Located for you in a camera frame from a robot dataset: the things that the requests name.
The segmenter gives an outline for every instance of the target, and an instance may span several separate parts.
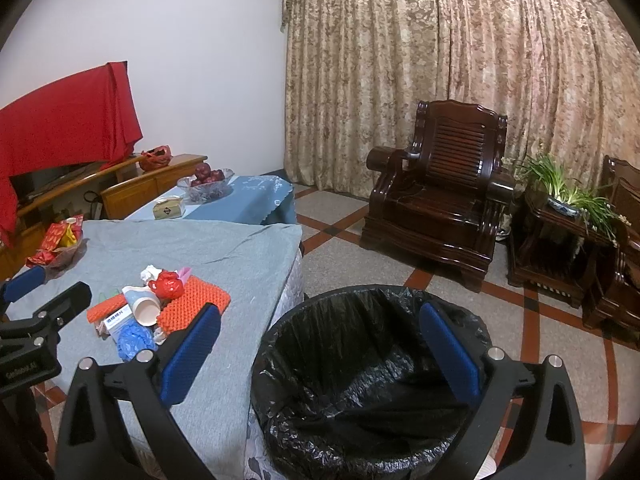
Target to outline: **floral curtain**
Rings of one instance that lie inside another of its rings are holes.
[[[506,156],[538,150],[595,184],[640,166],[640,54],[606,0],[284,0],[289,176],[367,196],[374,146],[409,145],[418,100],[509,117]]]

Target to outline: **trash can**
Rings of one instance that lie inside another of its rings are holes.
[[[252,405],[274,465],[291,479],[420,478],[446,452],[457,402],[418,326],[421,306],[491,346],[486,326],[423,290],[333,290],[286,313],[262,338]]]

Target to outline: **red cloth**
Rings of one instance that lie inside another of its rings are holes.
[[[142,138],[125,61],[54,81],[0,110],[0,238],[15,230],[10,176],[97,160],[115,164]]]

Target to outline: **yellow package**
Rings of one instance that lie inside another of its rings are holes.
[[[60,242],[58,243],[58,247],[71,247],[77,243],[78,240],[76,239],[74,232],[71,230],[71,224],[67,224],[65,233],[62,235],[62,238],[60,238]]]

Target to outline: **silver bolt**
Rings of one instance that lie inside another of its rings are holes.
[[[153,359],[154,357],[154,353],[151,350],[141,350],[140,352],[138,352],[138,355],[136,355],[136,361],[139,361],[141,363],[148,363],[149,361],[151,361],[151,359]]]
[[[80,359],[80,362],[78,363],[78,368],[80,368],[81,370],[88,370],[93,365],[94,365],[93,359],[91,359],[90,357],[84,357]]]
[[[557,355],[550,355],[549,357],[547,357],[547,359],[549,361],[549,364],[554,368],[560,368],[562,366],[562,359]]]
[[[486,353],[494,361],[502,361],[504,359],[504,350],[497,346],[492,346]]]

